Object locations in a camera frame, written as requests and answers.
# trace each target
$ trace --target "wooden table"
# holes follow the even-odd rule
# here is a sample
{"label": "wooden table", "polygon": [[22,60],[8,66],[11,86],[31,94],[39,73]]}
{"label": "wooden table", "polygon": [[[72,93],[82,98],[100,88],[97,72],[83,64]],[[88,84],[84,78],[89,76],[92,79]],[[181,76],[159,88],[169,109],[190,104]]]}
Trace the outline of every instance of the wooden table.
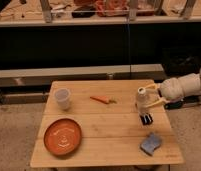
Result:
{"label": "wooden table", "polygon": [[[143,126],[135,107],[138,87],[152,80],[56,81],[53,82],[31,158],[31,167],[81,167],[118,165],[179,164],[183,158],[162,106],[152,108],[153,124]],[[62,111],[53,99],[58,88],[71,91],[71,108]],[[116,104],[90,99],[106,95]],[[43,143],[47,127],[61,118],[71,118],[82,128],[80,147],[71,156],[59,159]],[[154,132],[163,142],[152,157],[140,150],[140,143]]]}

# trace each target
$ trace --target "table leg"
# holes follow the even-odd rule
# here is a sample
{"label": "table leg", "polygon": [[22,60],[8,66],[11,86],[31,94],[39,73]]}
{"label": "table leg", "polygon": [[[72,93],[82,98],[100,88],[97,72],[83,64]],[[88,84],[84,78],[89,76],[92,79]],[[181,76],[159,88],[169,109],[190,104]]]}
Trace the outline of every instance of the table leg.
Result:
{"label": "table leg", "polygon": [[156,171],[161,165],[140,165],[134,166],[138,171]]}
{"label": "table leg", "polygon": [[58,171],[58,169],[53,167],[53,168],[50,168],[50,171]]}

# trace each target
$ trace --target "white cup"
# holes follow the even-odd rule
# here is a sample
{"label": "white cup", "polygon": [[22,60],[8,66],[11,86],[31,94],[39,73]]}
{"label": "white cup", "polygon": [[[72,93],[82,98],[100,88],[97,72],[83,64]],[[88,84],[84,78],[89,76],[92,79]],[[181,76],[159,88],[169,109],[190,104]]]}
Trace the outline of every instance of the white cup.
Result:
{"label": "white cup", "polygon": [[70,91],[66,88],[55,90],[54,97],[61,109],[67,110],[70,107]]}

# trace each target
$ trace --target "bowl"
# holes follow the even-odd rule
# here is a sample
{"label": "bowl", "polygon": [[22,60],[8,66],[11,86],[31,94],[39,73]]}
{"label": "bowl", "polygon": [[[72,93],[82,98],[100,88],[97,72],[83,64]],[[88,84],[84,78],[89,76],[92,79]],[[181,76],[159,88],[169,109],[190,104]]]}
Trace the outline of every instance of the bowl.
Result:
{"label": "bowl", "polygon": [[81,128],[72,119],[59,119],[53,122],[44,134],[46,149],[56,156],[73,152],[81,142]]}

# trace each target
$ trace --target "floor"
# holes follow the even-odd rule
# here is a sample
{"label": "floor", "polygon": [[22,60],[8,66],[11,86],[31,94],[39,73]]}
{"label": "floor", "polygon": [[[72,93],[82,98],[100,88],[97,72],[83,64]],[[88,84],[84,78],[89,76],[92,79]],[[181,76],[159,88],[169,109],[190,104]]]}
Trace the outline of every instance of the floor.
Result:
{"label": "floor", "polygon": [[[0,105],[0,171],[48,171],[30,168],[30,158],[45,103]],[[201,171],[201,106],[167,111],[185,163],[171,171]],[[60,168],[59,171],[137,171],[132,167]],[[167,171],[161,166],[157,171]]]}

